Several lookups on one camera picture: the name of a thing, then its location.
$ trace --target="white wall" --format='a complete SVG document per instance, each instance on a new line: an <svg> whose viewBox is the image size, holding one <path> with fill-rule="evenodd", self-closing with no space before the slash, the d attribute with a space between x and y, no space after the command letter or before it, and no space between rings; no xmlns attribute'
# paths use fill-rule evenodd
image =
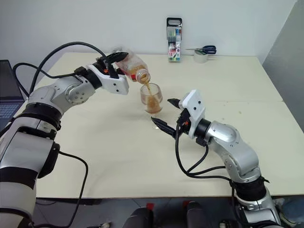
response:
<svg viewBox="0 0 304 228"><path fill-rule="evenodd" d="M166 53L166 18L181 16L183 48L213 44L219 55L254 55L263 63L295 2L0 0L0 59L38 64L70 41L105 51L123 44L137 53Z"/></svg>

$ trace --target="laptop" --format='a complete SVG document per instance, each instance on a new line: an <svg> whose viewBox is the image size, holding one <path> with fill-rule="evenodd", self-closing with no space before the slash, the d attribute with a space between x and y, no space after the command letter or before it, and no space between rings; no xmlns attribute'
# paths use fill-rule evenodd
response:
<svg viewBox="0 0 304 228"><path fill-rule="evenodd" d="M0 60L0 131L24 103L8 60Z"/></svg>

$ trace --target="brown liquid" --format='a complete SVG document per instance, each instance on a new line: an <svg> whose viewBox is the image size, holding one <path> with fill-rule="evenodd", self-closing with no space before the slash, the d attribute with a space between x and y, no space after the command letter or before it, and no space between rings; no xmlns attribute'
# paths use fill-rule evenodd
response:
<svg viewBox="0 0 304 228"><path fill-rule="evenodd" d="M158 113L162 108L160 107L159 101L152 95L151 88L149 83L146 83L145 86L148 88L150 96L147 101L147 112L151 114Z"/></svg>

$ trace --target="tape roll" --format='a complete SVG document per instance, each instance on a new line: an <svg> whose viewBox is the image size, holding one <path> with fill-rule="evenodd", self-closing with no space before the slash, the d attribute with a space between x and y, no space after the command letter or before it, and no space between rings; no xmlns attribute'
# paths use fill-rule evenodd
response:
<svg viewBox="0 0 304 228"><path fill-rule="evenodd" d="M206 63L208 61L208 54L194 51L194 61L197 63Z"/></svg>

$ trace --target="clear glass cup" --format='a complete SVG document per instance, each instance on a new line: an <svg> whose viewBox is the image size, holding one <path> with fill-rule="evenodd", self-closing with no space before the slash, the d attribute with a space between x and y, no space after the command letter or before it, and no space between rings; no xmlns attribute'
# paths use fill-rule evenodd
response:
<svg viewBox="0 0 304 228"><path fill-rule="evenodd" d="M162 92L154 83L147 83L141 87L141 100L146 106L145 111L150 114L156 114L162 110Z"/></svg>

